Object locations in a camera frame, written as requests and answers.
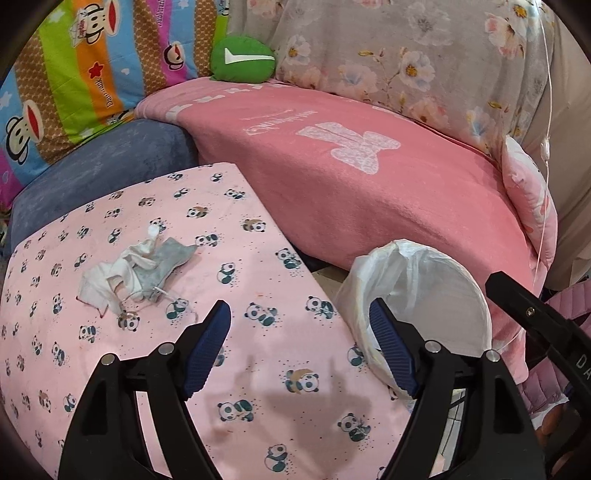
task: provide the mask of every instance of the screw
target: screw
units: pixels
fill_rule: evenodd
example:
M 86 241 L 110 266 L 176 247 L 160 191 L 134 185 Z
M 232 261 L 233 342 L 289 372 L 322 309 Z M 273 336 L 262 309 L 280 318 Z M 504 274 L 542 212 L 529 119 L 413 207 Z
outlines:
M 110 365 L 115 361 L 115 356 L 112 353 L 107 353 L 103 355 L 103 358 L 100 359 L 100 363 L 103 365 Z
M 170 355 L 174 352 L 174 344 L 173 343 L 163 343 L 158 347 L 158 353 L 160 355 Z
M 488 350 L 487 353 L 486 353 L 486 357 L 491 362 L 498 362 L 501 359 L 501 356 L 499 355 L 499 352 L 497 352 L 496 350 Z
M 427 350 L 427 352 L 437 353 L 441 350 L 441 344 L 435 340 L 429 340 L 428 342 L 425 342 L 425 350 Z

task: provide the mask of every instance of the orange stripe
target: orange stripe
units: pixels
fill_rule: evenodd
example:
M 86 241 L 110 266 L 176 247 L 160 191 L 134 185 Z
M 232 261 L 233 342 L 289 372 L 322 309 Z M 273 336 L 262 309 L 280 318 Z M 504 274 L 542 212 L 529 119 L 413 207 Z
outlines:
M 78 11 L 79 8 L 86 7 L 89 3 L 91 3 L 89 0 L 73 0 L 74 12 Z M 95 108 L 96 116 L 102 122 L 111 115 L 122 112 L 124 109 L 123 103 L 116 93 L 105 35 L 106 32 L 103 31 L 99 39 L 92 45 L 87 43 L 86 40 L 83 40 L 75 47 L 80 76 L 88 85 L 90 99 Z M 100 77 L 95 76 L 94 78 L 90 78 L 91 73 L 89 70 L 95 67 L 96 63 L 102 66 Z

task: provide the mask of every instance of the red star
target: red star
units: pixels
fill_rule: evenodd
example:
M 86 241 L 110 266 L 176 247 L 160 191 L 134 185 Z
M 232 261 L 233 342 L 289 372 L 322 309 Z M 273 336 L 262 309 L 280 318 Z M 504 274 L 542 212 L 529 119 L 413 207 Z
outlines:
M 88 73 L 90 73 L 90 79 L 92 80 L 94 77 L 100 77 L 103 67 L 104 65 L 100 65 L 99 62 L 96 61 L 92 68 L 88 69 Z

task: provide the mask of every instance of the purple stripe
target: purple stripe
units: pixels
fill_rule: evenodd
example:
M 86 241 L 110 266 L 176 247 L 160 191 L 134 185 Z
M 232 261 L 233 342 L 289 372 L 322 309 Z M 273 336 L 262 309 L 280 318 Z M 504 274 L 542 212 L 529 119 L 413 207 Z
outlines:
M 24 188 L 14 176 L 4 150 L 0 148 L 0 206 L 2 209 L 12 207 L 12 201 Z
M 164 50 L 170 45 L 170 17 L 173 11 L 174 0 L 146 0 L 158 27 L 158 40 L 160 44 L 160 65 L 166 78 L 166 85 L 176 85 L 187 79 L 187 66 L 183 64 L 178 70 L 171 70 L 164 60 Z

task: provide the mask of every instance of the green pillow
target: green pillow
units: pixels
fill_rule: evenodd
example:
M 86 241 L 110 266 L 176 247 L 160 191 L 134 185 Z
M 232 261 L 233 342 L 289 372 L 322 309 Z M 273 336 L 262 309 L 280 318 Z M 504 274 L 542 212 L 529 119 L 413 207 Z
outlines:
M 254 38 L 226 37 L 213 48 L 210 66 L 213 80 L 262 83 L 273 75 L 275 57 Z

